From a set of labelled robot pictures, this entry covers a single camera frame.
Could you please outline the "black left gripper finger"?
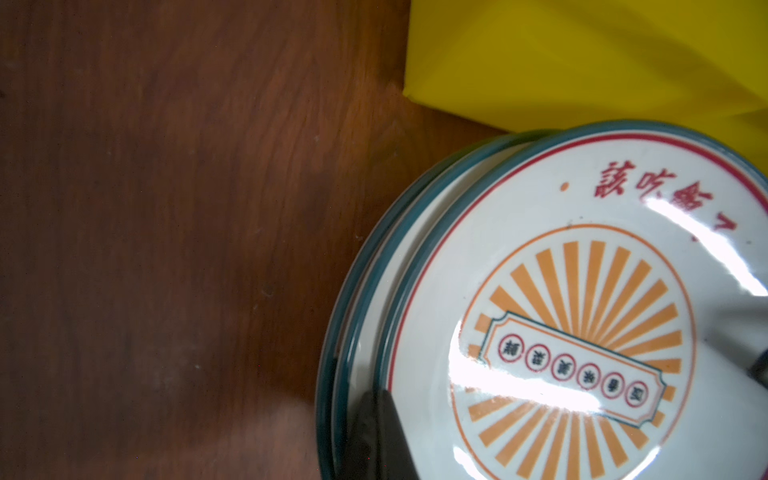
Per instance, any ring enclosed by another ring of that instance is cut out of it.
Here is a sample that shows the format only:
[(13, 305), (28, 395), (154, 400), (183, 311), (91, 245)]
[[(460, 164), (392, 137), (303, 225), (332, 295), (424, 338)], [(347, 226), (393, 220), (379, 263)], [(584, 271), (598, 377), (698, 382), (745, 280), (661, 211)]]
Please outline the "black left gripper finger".
[(393, 397), (388, 390), (374, 390), (363, 395), (345, 445), (339, 478), (419, 479)]

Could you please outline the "yellow plastic bin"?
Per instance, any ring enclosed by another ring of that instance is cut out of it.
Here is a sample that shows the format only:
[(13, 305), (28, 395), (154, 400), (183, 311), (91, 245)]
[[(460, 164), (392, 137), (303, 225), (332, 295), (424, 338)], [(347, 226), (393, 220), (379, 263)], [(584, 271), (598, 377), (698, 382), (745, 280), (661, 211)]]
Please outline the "yellow plastic bin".
[(405, 96), (507, 131), (657, 120), (767, 165), (763, 1), (415, 1)]

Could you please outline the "white plate green quatrefoil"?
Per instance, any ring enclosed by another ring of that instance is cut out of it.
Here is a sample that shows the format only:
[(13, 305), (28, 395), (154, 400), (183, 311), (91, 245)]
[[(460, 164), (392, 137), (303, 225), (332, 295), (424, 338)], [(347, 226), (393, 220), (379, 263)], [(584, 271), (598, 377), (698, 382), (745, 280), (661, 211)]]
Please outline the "white plate green quatrefoil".
[(315, 427), (322, 478), (339, 470), (355, 409), (371, 387), (382, 318), (419, 245), (474, 182), (548, 134), (506, 134), (455, 152), (415, 180), (371, 231), (337, 296), (319, 363)]

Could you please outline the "white plate orange sunburst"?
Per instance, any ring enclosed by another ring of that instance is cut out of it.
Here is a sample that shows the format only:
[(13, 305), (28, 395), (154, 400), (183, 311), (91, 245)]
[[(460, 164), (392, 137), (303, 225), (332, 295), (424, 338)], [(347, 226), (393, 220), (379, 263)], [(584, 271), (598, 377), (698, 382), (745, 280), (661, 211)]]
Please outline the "white plate orange sunburst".
[(535, 141), (432, 228), (375, 383), (423, 479), (763, 479), (767, 179), (649, 121)]

